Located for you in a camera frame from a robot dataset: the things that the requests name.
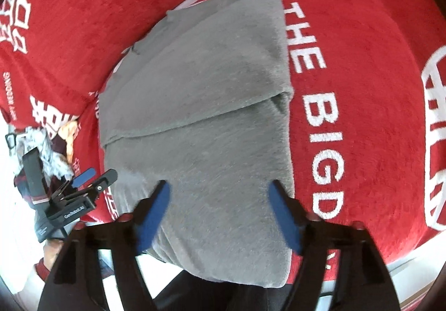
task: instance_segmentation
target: red cushion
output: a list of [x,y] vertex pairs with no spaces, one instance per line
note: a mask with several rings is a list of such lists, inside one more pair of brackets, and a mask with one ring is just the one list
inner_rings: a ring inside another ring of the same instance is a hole
[[[421,80],[434,52],[442,48],[439,59],[446,56],[446,22],[433,0],[283,3],[295,89],[290,144],[296,197],[332,222],[362,220],[384,259],[393,261],[446,224],[443,203],[431,201],[440,189],[425,191],[425,117],[442,129],[445,95],[434,71],[439,109],[425,110]],[[446,60],[438,67],[439,75],[446,74]],[[326,118],[318,117],[321,111]],[[429,136],[435,135],[441,139],[442,133]],[[437,172],[442,178],[444,146],[441,140],[429,149],[428,182]],[[435,204],[438,215],[426,217],[425,209]],[[336,261],[329,257],[327,279],[335,278]],[[289,281],[298,264],[294,255]]]
[[79,116],[121,52],[182,1],[6,0],[0,8],[5,117],[16,127],[42,124],[51,131]]

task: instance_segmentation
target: black clamp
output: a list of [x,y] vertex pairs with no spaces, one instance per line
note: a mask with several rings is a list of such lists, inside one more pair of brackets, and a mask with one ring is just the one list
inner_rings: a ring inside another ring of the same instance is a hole
[[[169,192],[162,181],[150,198],[138,203],[130,221],[73,230],[46,281],[38,311],[109,311],[98,249],[111,249],[124,310],[156,311],[135,256],[151,246]],[[366,229],[310,220],[277,180],[270,185],[269,198],[287,244],[303,257],[282,311],[314,311],[329,249],[340,250],[331,311],[400,311],[390,275]]]
[[90,168],[50,194],[41,170],[37,148],[23,156],[23,168],[33,207],[37,212],[34,230],[40,243],[48,238],[65,238],[67,234],[64,226],[94,210],[99,194],[118,179],[116,171],[111,169],[90,186],[78,191],[80,186],[96,175],[95,170]]

